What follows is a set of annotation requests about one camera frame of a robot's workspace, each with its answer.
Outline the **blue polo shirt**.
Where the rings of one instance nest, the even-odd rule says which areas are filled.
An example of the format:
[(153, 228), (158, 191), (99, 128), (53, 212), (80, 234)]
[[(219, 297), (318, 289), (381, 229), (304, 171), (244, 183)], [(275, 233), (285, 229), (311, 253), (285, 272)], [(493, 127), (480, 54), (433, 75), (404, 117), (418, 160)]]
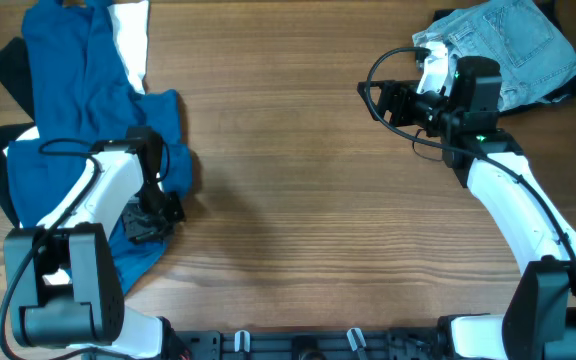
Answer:
[(131, 126), (150, 126), (167, 143), (164, 190), (184, 197), (191, 189), (179, 95), (141, 95), (132, 88), (113, 43), (109, 5), (66, 7), (44, 0), (25, 13), (22, 34), (39, 137), (11, 143), (7, 155), (10, 196), (25, 227), (50, 213), (82, 175), (83, 142), (121, 139)]

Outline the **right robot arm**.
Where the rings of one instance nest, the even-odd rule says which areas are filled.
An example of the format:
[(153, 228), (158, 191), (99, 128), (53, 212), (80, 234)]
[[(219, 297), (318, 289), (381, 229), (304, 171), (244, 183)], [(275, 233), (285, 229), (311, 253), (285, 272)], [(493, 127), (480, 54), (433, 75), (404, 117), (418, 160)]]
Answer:
[(576, 231), (541, 189), (522, 148), (497, 125), (502, 77), (489, 58), (457, 62), (451, 88), (376, 81), (357, 86), (372, 118), (397, 135), (417, 126), (424, 145), (489, 212), (521, 272), (502, 315), (440, 320), (435, 355), (445, 359), (576, 359)]

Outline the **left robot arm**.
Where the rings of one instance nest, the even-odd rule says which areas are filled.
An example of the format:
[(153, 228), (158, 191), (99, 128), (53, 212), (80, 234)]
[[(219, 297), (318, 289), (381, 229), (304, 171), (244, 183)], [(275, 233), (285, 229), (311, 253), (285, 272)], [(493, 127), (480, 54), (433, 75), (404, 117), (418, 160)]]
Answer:
[(184, 218), (178, 197), (160, 188), (165, 147), (148, 126), (81, 153), (75, 185), (34, 227), (4, 240), (7, 289), (0, 306), (0, 349), (15, 358), (7, 327), (22, 347), (63, 350), (64, 358), (189, 359), (189, 347), (163, 317), (126, 307), (108, 236), (124, 213), (130, 240), (164, 239)]

